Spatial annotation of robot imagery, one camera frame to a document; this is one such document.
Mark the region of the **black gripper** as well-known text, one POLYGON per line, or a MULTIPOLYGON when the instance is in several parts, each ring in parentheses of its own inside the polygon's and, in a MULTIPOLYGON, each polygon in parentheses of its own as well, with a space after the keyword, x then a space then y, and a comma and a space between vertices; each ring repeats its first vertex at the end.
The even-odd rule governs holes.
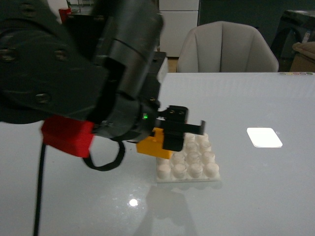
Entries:
POLYGON ((163 129, 162 148, 181 151, 186 133, 204 135, 206 122, 187 124, 189 110, 183 106, 170 105, 159 111, 158 73, 167 65, 165 52, 155 52, 148 75, 141 84, 136 97, 119 90, 125 68, 112 71, 106 82, 98 107, 94 110, 93 134, 116 142, 137 143, 150 135, 154 128, 163 129))

